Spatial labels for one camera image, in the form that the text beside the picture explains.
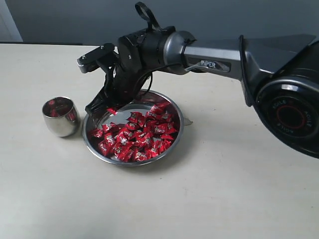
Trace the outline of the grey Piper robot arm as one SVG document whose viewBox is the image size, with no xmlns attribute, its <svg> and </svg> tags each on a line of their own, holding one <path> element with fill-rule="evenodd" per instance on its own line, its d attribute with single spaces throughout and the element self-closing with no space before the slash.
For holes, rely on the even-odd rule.
<svg viewBox="0 0 319 239">
<path fill-rule="evenodd" d="M 137 97 L 155 71 L 211 73 L 240 81 L 246 105 L 288 147 L 319 155 L 319 42 L 308 34 L 200 41 L 173 27 L 140 30 L 78 60 L 82 72 L 101 68 L 105 83 L 85 110 L 94 115 Z"/>
</svg>

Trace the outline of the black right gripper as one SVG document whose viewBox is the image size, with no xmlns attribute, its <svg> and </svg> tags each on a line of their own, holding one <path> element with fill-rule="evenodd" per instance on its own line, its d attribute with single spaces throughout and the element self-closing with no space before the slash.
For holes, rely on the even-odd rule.
<svg viewBox="0 0 319 239">
<path fill-rule="evenodd" d="M 100 92 L 85 107 L 90 118 L 98 120 L 109 107 L 122 107 L 134 100 L 140 89 L 152 73 L 141 71 L 134 73 L 124 70 L 119 64 L 104 68 L 105 82 Z"/>
</svg>

